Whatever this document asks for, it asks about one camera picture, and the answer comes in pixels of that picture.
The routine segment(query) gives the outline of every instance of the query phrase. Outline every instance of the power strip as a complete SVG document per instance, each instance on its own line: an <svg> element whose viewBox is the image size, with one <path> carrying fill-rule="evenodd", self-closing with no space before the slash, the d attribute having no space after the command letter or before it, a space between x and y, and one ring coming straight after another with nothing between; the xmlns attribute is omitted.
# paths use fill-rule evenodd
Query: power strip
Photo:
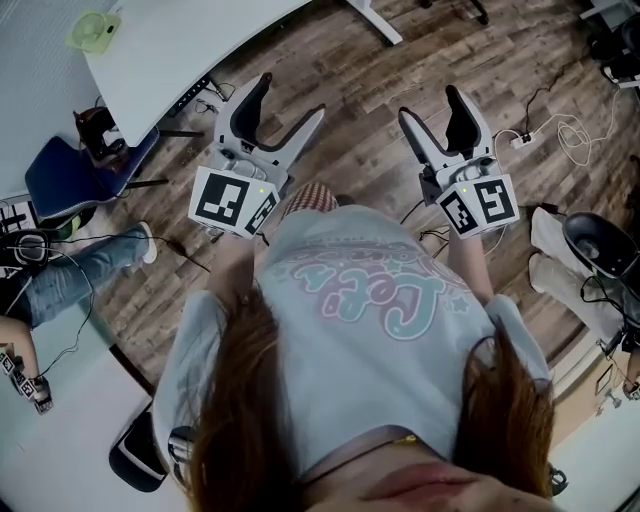
<svg viewBox="0 0 640 512"><path fill-rule="evenodd" d="M533 133L525 133L520 137L516 137L515 139L511 139L509 141L509 145L513 149L521 149L529 144L533 144L536 141L536 136Z"/></svg>

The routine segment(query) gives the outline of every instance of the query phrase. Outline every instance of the light blue t-shirt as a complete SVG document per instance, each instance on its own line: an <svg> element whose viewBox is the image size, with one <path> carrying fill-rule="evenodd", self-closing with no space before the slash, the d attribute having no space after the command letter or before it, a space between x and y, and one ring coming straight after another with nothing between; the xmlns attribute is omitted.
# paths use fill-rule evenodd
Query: light blue t-shirt
<svg viewBox="0 0 640 512"><path fill-rule="evenodd" d="M509 298L497 296L483 308L457 275L374 210L287 216L257 280L279 324L302 473L389 425L412 431L450 460L467 356L494 334L498 320L532 377L549 378ZM210 293L189 299L153 409L167 460L171 430L197 417L223 327Z"/></svg>

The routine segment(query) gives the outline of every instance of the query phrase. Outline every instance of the white desk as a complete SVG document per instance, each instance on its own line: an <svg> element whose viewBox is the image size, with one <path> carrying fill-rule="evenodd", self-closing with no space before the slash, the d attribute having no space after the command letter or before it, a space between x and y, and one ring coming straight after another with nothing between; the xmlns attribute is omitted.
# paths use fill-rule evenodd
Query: white desk
<svg viewBox="0 0 640 512"><path fill-rule="evenodd" d="M121 0L121 18L89 69L120 132L137 146L160 118L240 45L311 0ZM402 37L372 8L347 0L393 44Z"/></svg>

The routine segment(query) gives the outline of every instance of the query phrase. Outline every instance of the blue chair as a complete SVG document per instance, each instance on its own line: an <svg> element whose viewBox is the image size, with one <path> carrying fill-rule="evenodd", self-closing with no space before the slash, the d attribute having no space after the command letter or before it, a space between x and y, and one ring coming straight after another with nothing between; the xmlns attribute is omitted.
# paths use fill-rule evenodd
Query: blue chair
<svg viewBox="0 0 640 512"><path fill-rule="evenodd" d="M25 182L40 219L63 217L84 208L113 201L127 188L163 185L166 179L133 182L131 178L160 138L152 130L135 148L119 172L97 169L86 151L77 151L60 137L53 137L38 153Z"/></svg>

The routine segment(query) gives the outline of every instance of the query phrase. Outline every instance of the graphic print on shirt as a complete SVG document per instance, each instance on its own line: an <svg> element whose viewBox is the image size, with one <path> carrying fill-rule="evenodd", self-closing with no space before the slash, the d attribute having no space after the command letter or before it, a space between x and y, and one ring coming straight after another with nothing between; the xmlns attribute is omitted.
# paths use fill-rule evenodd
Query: graphic print on shirt
<svg viewBox="0 0 640 512"><path fill-rule="evenodd" d="M285 264L301 289L317 296L318 314L353 323L374 308L384 331L396 340L425 334L438 308L456 314L469 310L464 281L405 243L353 238L309 242Z"/></svg>

